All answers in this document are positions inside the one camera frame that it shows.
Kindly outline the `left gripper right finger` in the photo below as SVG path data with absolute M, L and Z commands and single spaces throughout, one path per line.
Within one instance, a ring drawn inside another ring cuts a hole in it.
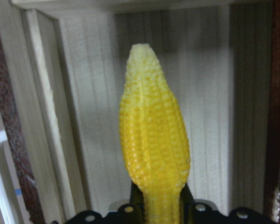
M 193 224 L 193 206 L 195 200 L 191 194 L 189 186 L 185 184 L 180 193 L 180 223 L 181 224 Z

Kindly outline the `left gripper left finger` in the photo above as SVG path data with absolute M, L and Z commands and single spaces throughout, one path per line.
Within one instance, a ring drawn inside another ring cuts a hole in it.
M 131 182 L 130 203 L 135 205 L 141 213 L 141 223 L 145 223 L 144 198 L 138 186 Z

